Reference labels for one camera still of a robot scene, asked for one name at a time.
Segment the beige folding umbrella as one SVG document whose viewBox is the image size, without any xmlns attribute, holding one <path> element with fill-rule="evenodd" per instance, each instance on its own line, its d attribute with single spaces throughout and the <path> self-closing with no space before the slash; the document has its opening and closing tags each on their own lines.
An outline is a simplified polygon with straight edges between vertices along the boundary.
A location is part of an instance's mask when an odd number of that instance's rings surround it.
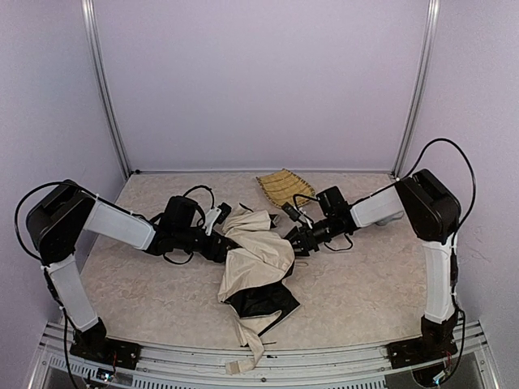
<svg viewBox="0 0 519 389">
<path fill-rule="evenodd" d="M 234 312 L 234 330 L 252 356 L 225 364 L 227 374 L 253 370 L 264 355 L 261 336 L 290 316 L 299 301 L 285 286 L 295 263 L 290 242 L 272 230 L 269 212 L 238 205 L 222 227 L 237 244 L 225 258 L 218 301 Z"/>
</svg>

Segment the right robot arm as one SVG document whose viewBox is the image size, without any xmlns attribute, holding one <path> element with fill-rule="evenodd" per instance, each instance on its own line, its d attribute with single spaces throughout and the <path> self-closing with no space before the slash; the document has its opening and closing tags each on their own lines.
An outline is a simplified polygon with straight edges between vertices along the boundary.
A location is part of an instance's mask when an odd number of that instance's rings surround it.
<svg viewBox="0 0 519 389">
<path fill-rule="evenodd" d="M 348 203 L 338 187 L 328 188 L 313 198 L 324 215 L 319 221 L 299 208 L 299 197 L 295 194 L 281 208 L 297 224 L 285 238 L 300 257 L 309 256 L 340 235 L 350 238 L 373 224 L 385 225 L 407 217 L 422 242 L 426 259 L 427 301 L 422 336 L 443 339 L 453 332 L 461 313 L 455 298 L 461 205 L 431 171 L 422 169 L 355 203 Z"/>
</svg>

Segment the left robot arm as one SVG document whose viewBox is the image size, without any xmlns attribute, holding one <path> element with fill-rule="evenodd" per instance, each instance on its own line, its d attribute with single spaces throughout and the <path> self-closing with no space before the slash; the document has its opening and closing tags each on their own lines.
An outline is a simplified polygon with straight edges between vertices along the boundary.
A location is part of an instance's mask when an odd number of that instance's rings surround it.
<svg viewBox="0 0 519 389">
<path fill-rule="evenodd" d="M 77 259 L 76 251 L 82 243 L 94 246 L 98 239 L 108 238 L 166 262 L 169 254 L 180 250 L 215 263 L 223 263 L 236 246 L 215 229 L 232 210 L 227 203 L 214 203 L 205 211 L 188 193 L 174 195 L 164 211 L 148 219 L 72 180 L 48 182 L 29 194 L 41 190 L 48 192 L 25 219 L 33 244 L 28 253 L 43 267 L 54 299 L 76 334 L 106 335 L 81 280 L 86 261 Z"/>
</svg>

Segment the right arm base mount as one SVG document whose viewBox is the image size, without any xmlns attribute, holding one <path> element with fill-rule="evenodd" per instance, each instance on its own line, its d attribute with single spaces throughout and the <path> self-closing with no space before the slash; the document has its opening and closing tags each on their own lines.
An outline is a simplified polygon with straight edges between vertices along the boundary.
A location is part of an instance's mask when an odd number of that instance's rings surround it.
<svg viewBox="0 0 519 389">
<path fill-rule="evenodd" d="M 436 334 L 426 330 L 417 338 L 395 341 L 387 345 L 393 369 L 439 360 L 458 351 L 452 333 Z"/>
</svg>

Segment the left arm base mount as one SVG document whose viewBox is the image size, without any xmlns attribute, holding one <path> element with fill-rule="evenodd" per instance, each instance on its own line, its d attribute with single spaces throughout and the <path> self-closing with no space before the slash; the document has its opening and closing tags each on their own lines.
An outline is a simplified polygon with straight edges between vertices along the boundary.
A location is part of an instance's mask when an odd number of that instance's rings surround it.
<svg viewBox="0 0 519 389">
<path fill-rule="evenodd" d="M 136 369 L 140 352 L 140 344 L 109 338 L 104 332 L 93 329 L 76 331 L 70 347 L 70 353 L 75 357 L 129 370 Z"/>
</svg>

